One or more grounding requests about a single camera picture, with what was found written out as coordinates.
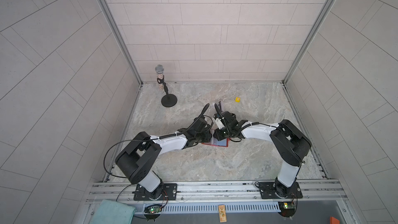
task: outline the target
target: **wall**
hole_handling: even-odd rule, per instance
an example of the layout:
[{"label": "wall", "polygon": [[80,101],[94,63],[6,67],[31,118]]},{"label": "wall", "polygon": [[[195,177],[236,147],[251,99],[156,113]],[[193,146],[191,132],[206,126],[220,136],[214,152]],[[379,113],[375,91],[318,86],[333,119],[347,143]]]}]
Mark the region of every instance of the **wall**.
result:
[{"label": "wall", "polygon": [[281,81],[325,0],[107,0],[145,82]]},{"label": "wall", "polygon": [[398,0],[336,0],[287,87],[362,223],[398,223]]},{"label": "wall", "polygon": [[0,223],[71,223],[137,88],[96,0],[0,0]]}]

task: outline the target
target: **silver mesh microphone grille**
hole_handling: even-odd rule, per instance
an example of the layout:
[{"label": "silver mesh microphone grille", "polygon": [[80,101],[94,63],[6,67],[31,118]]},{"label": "silver mesh microphone grille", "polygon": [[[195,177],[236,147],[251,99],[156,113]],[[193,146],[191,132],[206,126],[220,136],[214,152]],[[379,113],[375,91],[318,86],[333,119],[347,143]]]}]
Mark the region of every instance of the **silver mesh microphone grille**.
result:
[{"label": "silver mesh microphone grille", "polygon": [[157,65],[156,67],[155,67],[155,71],[158,73],[158,74],[161,74],[161,73],[163,73],[163,71],[164,71],[164,68],[163,68],[163,66],[162,65]]}]

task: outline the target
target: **wooden block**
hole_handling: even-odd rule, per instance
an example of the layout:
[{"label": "wooden block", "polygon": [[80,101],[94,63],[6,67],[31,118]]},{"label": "wooden block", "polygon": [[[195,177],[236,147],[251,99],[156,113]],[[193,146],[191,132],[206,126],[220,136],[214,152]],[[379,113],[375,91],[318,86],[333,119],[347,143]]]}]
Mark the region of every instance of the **wooden block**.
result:
[{"label": "wooden block", "polygon": [[220,215],[220,222],[226,222],[225,205],[218,206],[218,214]]},{"label": "wooden block", "polygon": [[334,217],[330,217],[330,224],[340,224],[340,221]]}]

